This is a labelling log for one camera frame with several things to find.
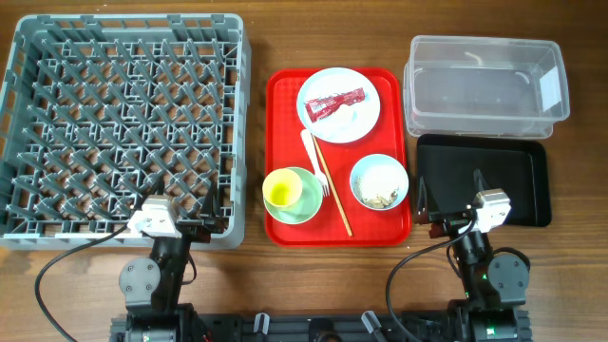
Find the red sauce packet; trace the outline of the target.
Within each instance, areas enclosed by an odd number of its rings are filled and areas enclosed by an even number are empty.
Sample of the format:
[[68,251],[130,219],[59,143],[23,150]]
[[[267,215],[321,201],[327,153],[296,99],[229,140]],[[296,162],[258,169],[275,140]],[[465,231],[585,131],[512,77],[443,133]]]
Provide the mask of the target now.
[[354,105],[365,100],[366,95],[363,87],[344,93],[335,93],[327,97],[309,100],[305,103],[305,109],[313,123],[332,115],[342,105]]

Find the white plastic fork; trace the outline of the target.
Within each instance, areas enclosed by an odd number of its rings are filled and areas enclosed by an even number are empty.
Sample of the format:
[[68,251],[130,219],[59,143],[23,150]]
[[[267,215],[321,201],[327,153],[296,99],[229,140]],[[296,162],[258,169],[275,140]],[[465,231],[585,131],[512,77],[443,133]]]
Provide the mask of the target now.
[[317,157],[316,148],[314,145],[313,135],[308,129],[303,129],[300,132],[300,138],[311,161],[314,176],[317,178],[319,184],[321,185],[322,194],[324,197],[327,197],[330,194],[329,182],[327,176],[321,171],[319,159]]

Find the light blue bowl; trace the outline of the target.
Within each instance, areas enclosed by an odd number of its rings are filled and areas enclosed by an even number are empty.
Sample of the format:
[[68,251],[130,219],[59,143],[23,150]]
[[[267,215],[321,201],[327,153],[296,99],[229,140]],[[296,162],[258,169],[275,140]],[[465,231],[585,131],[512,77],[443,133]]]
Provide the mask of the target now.
[[409,192],[405,166],[385,154],[370,154],[351,169],[351,192],[364,207],[375,211],[396,208]]

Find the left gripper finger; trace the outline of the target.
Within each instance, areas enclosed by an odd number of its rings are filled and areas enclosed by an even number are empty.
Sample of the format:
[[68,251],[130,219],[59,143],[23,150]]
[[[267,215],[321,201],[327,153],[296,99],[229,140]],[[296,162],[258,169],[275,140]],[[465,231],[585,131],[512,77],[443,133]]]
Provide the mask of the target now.
[[145,200],[151,195],[162,195],[164,193],[164,180],[158,178],[152,185],[141,193],[141,198],[137,200],[137,208],[141,209]]
[[219,217],[219,195],[217,186],[212,183],[203,199],[202,214],[208,218]]

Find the green bowl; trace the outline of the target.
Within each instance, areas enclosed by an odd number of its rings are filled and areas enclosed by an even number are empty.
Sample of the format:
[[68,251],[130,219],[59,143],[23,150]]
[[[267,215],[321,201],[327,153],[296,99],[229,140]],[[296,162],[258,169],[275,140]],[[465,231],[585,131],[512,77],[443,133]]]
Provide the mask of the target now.
[[286,224],[301,224],[310,220],[320,209],[323,194],[319,181],[309,170],[301,167],[285,167],[294,170],[302,180],[303,191],[298,202],[288,208],[274,207],[264,198],[267,212],[276,220]]

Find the yellow plastic cup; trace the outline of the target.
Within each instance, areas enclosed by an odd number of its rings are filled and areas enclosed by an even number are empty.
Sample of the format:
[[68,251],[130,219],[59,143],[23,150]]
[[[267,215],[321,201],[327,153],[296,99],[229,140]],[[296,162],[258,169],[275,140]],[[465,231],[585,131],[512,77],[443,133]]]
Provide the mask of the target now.
[[302,191],[301,178],[290,168],[272,171],[262,183],[263,198],[280,209],[295,205],[300,199]]

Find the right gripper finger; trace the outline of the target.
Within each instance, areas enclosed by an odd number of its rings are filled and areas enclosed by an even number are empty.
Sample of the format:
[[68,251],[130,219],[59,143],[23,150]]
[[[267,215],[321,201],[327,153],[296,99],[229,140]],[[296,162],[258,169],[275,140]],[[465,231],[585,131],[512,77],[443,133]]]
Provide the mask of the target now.
[[428,195],[427,187],[423,177],[418,179],[418,190],[416,200],[416,222],[428,223]]
[[489,185],[485,181],[485,178],[479,168],[473,171],[473,181],[477,193],[473,200],[474,205],[483,205],[486,202],[488,195],[491,195]]

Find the rice food waste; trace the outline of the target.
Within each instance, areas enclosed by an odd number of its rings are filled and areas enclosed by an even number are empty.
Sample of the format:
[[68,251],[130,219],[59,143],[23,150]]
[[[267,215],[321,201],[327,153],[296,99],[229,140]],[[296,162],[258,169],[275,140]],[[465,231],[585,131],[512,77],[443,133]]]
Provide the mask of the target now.
[[370,167],[356,181],[361,201],[374,209],[391,206],[400,189],[398,174],[389,166]]

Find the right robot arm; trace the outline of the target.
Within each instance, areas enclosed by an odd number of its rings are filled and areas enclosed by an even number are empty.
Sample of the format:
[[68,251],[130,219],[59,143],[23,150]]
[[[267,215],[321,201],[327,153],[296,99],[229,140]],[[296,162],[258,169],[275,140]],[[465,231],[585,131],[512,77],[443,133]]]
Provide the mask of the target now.
[[522,252],[493,248],[488,232],[503,225],[511,210],[504,190],[489,189],[474,172],[478,193],[462,211],[442,213],[430,187],[418,180],[417,210],[432,238],[448,237],[448,263],[461,279],[464,299],[437,312],[404,313],[402,322],[422,341],[530,341],[526,302],[531,263]]

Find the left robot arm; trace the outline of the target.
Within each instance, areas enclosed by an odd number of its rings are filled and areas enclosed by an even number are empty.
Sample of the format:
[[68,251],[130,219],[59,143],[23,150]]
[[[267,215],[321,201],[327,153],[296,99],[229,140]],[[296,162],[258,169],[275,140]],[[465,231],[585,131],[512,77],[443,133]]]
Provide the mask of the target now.
[[207,243],[226,228],[219,212],[217,186],[211,185],[199,204],[200,222],[180,222],[175,199],[163,193],[157,180],[135,205],[127,228],[149,236],[148,257],[135,258],[123,267],[119,286],[125,297],[126,319],[111,323],[111,341],[211,341],[213,335],[190,303],[179,297],[190,247]]

